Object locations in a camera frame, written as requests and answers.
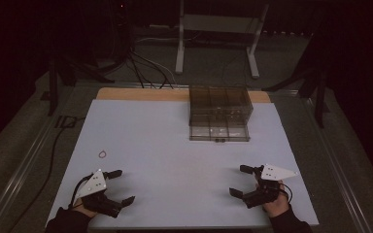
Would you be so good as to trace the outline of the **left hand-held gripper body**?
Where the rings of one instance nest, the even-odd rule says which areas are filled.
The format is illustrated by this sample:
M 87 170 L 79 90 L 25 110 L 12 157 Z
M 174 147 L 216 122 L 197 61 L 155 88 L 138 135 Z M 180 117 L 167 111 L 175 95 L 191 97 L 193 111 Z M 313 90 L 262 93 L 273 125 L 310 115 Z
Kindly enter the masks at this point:
M 121 210 L 121 204 L 110 200 L 105 195 L 106 180 L 101 169 L 82 178 L 74 189 L 72 203 L 81 198 L 86 209 L 101 215 L 117 217 Z

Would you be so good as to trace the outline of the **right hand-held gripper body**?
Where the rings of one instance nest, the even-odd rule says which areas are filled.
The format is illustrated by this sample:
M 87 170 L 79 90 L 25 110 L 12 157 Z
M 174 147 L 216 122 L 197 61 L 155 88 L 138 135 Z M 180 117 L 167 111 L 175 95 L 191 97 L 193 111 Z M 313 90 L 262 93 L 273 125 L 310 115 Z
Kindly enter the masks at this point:
M 279 181 L 298 175 L 297 172 L 270 164 L 261 165 L 259 167 L 262 169 L 260 175 L 250 174 L 254 175 L 257 188 L 255 191 L 244 194 L 242 198 L 249 209 L 274 201 L 279 195 Z

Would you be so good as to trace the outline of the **person's left hand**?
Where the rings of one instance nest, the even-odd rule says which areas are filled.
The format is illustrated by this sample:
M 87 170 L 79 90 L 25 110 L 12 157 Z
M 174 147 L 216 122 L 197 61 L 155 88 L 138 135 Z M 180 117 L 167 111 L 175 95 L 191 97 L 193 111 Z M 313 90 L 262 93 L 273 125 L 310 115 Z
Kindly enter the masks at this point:
M 84 206 L 84 203 L 82 201 L 81 198 L 78 198 L 75 203 L 73 204 L 73 208 L 72 208 L 73 211 L 76 211 L 76 212 L 80 212 L 90 218 L 94 218 L 95 216 L 97 216 L 97 213 L 96 212 L 93 212 L 91 210 L 88 210 L 85 208 Z

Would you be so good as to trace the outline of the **person's right hand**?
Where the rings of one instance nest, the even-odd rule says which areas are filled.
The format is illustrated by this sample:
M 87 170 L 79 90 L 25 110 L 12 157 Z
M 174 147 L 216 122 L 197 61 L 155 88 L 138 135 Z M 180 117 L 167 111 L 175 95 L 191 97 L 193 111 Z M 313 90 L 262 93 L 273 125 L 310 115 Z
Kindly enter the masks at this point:
M 285 191 L 285 185 L 279 181 L 280 191 L 278 197 L 272 201 L 262 205 L 263 210 L 269 217 L 279 216 L 289 210 L 288 194 Z

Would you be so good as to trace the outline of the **transparent brown drawer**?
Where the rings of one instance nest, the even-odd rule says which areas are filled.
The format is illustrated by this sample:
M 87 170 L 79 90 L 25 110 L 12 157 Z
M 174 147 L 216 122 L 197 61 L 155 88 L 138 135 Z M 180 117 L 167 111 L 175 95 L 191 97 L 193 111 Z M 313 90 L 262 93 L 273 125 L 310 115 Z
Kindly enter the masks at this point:
M 191 126 L 189 128 L 191 141 L 248 142 L 251 137 L 246 126 Z

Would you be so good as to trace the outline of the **white table cover sheet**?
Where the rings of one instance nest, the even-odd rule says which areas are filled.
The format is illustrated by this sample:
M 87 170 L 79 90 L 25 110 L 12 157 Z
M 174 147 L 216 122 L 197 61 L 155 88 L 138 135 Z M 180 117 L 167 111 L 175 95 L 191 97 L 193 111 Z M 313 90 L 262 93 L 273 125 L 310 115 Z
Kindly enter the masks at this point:
M 69 204 L 77 182 L 101 169 L 121 170 L 106 194 L 120 201 L 134 196 L 119 216 L 99 216 L 95 229 L 258 228 L 269 220 L 260 207 L 247 208 L 229 188 L 254 190 L 242 164 L 298 166 L 276 107 L 254 104 L 248 142 L 189 139 L 189 104 L 171 101 L 95 100 L 54 199 Z M 98 154 L 104 150 L 105 158 Z

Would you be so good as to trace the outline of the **transparent brown drawer cabinet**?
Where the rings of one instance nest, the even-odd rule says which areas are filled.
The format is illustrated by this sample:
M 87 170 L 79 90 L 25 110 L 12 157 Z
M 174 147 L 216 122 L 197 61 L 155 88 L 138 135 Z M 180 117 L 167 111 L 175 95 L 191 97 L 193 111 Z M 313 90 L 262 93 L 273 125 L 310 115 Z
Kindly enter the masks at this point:
M 246 126 L 254 107 L 244 87 L 189 88 L 190 126 Z

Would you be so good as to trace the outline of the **black tripod stand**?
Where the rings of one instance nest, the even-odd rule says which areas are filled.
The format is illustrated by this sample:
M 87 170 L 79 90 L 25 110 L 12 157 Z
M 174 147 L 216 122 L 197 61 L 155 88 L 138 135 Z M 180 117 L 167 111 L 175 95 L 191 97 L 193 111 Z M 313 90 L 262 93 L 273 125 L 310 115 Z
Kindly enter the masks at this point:
M 299 58 L 292 74 L 282 82 L 265 87 L 263 91 L 274 92 L 291 83 L 303 80 L 297 94 L 300 98 L 310 98 L 316 94 L 314 117 L 319 127 L 323 127 L 323 106 L 326 73 L 331 56 L 331 43 L 323 34 L 315 33 Z
M 77 82 L 73 73 L 74 69 L 89 75 L 92 79 L 100 83 L 113 83 L 112 80 L 105 78 L 100 73 L 90 69 L 72 56 L 58 50 L 50 50 L 49 91 L 44 95 L 44 98 L 50 102 L 49 116 L 54 114 L 59 103 L 58 80 L 62 80 L 62 82 L 68 86 L 73 86 Z

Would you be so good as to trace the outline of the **white metal stand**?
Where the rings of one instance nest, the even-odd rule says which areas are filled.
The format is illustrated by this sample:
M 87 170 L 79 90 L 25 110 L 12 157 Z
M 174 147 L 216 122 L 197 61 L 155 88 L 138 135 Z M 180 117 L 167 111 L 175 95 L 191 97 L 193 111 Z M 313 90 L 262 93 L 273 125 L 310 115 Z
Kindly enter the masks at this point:
M 254 79 L 257 79 L 259 77 L 259 70 L 255 59 L 255 49 L 262 32 L 268 10 L 269 5 L 265 3 L 262 5 L 260 13 L 255 17 L 192 15 L 185 12 L 185 0 L 180 0 L 179 37 L 175 73 L 182 74 L 184 71 L 185 41 L 187 40 L 185 38 L 186 30 L 199 32 L 205 31 L 252 34 L 254 39 L 252 43 L 246 47 L 246 55 L 251 75 Z

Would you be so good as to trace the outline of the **metal floor rail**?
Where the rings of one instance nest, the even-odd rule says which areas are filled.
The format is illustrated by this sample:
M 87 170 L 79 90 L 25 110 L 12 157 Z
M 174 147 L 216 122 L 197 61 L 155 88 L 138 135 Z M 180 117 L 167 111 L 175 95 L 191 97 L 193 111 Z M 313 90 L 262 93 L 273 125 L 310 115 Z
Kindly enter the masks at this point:
M 346 207 L 352 217 L 357 233 L 373 233 L 366 216 L 363 213 L 361 206 L 359 205 L 356 194 L 354 193 L 352 186 L 350 185 L 342 166 L 338 160 L 333 146 L 331 145 L 325 131 L 320 128 L 315 119 L 315 105 L 311 99 L 300 99 L 307 115 L 311 121 L 315 133 L 319 138 L 320 145 L 323 149 L 327 163 L 331 170 L 332 176 L 340 190 L 341 196 L 346 204 Z
M 73 88 L 59 89 L 58 105 L 50 116 L 50 105 L 38 91 L 26 101 L 0 133 L 0 221 L 7 215 L 34 160 L 45 144 Z

